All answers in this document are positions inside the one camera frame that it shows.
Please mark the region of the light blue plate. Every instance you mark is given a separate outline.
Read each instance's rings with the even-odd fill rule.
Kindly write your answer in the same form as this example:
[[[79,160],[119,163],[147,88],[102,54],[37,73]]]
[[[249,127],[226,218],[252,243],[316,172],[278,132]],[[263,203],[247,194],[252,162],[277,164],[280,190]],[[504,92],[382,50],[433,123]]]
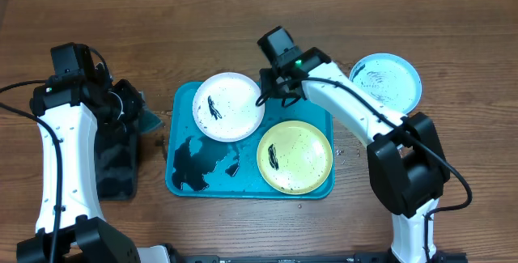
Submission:
[[[405,59],[391,53],[373,53],[351,69],[349,80],[384,105],[408,114],[422,96],[417,70]]]

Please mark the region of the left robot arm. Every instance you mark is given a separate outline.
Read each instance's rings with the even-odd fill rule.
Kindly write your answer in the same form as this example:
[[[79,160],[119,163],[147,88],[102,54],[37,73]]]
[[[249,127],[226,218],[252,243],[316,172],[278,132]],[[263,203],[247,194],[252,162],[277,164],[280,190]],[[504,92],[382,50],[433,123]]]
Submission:
[[[33,238],[18,243],[19,262],[174,262],[167,244],[137,247],[105,221],[98,190],[136,190],[142,95],[113,82],[96,51],[52,48],[54,74],[36,87],[32,117],[43,146],[43,193]]]

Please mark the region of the green scouring sponge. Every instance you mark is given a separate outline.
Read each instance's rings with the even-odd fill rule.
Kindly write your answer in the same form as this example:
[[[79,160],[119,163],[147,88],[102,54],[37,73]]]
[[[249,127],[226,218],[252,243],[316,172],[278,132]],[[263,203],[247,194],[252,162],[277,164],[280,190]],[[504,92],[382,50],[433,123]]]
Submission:
[[[156,131],[163,122],[148,108],[144,92],[140,91],[139,94],[142,98],[142,109],[138,115],[138,128],[141,134],[148,134]]]

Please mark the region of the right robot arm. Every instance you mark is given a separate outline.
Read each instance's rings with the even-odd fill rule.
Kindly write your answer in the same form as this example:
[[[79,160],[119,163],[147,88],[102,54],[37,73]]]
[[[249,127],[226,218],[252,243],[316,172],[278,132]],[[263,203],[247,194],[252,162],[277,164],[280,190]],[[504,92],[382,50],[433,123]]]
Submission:
[[[257,42],[270,63],[262,69],[261,96],[287,107],[308,100],[337,118],[367,150],[370,185],[391,213],[394,262],[430,262],[436,248],[433,220],[450,171],[432,120],[397,112],[354,85],[330,56],[302,51],[282,27]]]

